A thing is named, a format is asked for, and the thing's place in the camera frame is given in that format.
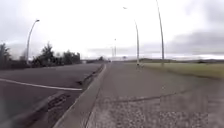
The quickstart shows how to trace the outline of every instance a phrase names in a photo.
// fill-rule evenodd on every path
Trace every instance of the grassy field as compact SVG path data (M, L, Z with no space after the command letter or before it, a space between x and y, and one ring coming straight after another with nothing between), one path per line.
M160 63L142 63L142 65L162 69ZM189 75L224 78L224 64L166 63L165 68L162 70Z

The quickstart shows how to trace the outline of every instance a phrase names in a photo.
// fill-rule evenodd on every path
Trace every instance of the white road line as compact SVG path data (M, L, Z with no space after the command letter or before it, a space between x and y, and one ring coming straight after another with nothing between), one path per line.
M13 84L39 87L39 88L47 88L47 89L68 90L68 91L81 91L82 90L81 88L52 87L52 86L45 86L45 85L38 85L38 84L23 83L23 82L18 82L18 81L14 81L14 80L7 80L7 79L2 79L2 78L0 78L0 81L7 82L7 83L13 83Z

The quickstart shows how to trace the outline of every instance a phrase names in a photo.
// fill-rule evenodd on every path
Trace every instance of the sky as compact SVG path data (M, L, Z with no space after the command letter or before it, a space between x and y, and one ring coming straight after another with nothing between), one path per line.
M167 58L224 58L224 0L158 0ZM161 56L155 0L1 0L0 43L14 58L26 48L30 57L50 43L56 52L80 52L82 58Z

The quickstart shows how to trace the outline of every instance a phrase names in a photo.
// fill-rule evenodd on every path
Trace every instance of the light pole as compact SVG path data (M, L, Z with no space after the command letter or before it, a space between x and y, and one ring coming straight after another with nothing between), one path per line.
M163 40L163 27L162 27L162 20L160 16L160 9L159 9L159 3L158 0L156 0L157 9L158 9L158 15L159 15L159 25L160 25L160 33L161 33L161 40L162 40L162 62L161 66L164 67L164 40Z
M37 22L39 22L40 20L35 20L35 22L33 23L33 26L29 32L29 36L28 36L28 39L27 39L27 47L26 47L26 63L29 64L29 47L30 47L30 37L31 37L31 34L32 34L32 31L33 31L33 28L35 26L35 24Z
M137 66L139 66L139 35L138 35L138 26L137 23L134 19L135 22L135 28L136 28L136 34L137 34Z

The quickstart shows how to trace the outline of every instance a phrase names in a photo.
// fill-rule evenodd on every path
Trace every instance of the concrete sidewalk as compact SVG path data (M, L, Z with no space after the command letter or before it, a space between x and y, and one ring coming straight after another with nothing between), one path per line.
M214 127L218 123L208 114L219 117L214 113L220 108L217 99L224 98L222 83L134 64L112 64L55 128Z

